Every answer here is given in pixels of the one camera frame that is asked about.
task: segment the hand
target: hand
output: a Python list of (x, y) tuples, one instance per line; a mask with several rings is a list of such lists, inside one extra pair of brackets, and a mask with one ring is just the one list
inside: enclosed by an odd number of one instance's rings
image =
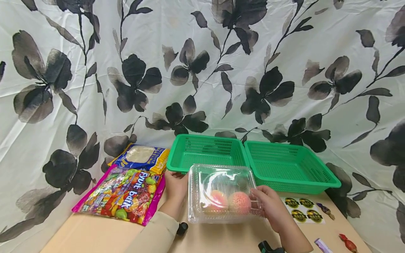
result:
[(178, 172), (166, 170), (166, 193), (167, 200), (176, 200), (182, 202), (188, 192), (188, 173), (183, 175)]
[(251, 189), (251, 191), (262, 204), (263, 216), (269, 220), (271, 228), (276, 233), (280, 233), (281, 230), (288, 230), (291, 226), (296, 226), (286, 206), (273, 189), (261, 185), (257, 189)]

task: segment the candy bag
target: candy bag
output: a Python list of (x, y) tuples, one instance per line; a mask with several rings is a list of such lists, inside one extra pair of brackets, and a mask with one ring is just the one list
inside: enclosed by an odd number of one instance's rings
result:
[(129, 144), (122, 154), (108, 165), (113, 164), (161, 174), (166, 167), (169, 149)]
[(112, 165), (72, 211), (146, 226), (156, 212), (164, 187), (164, 175)]

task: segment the plastic container lid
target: plastic container lid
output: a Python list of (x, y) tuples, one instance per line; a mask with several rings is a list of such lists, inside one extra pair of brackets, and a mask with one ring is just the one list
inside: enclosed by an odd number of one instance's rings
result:
[(195, 164), (189, 172), (190, 223), (241, 223), (260, 215), (250, 193), (256, 188), (252, 171), (244, 166)]

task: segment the peach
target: peach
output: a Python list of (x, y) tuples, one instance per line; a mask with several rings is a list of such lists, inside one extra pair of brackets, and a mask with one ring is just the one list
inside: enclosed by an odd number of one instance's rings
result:
[(241, 191), (233, 193), (228, 198), (229, 210), (236, 211), (241, 214), (248, 214), (252, 208), (252, 202), (249, 196)]
[(226, 211), (228, 210), (228, 200), (226, 196), (218, 190), (213, 190), (208, 196), (210, 204), (204, 208), (205, 211)]

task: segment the floral fabric backdrop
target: floral fabric backdrop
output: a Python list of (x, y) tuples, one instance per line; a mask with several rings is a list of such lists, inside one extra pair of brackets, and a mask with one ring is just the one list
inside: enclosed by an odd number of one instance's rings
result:
[(11, 0), (0, 26), (1, 252), (187, 133), (307, 146), (370, 249), (405, 251), (403, 1)]

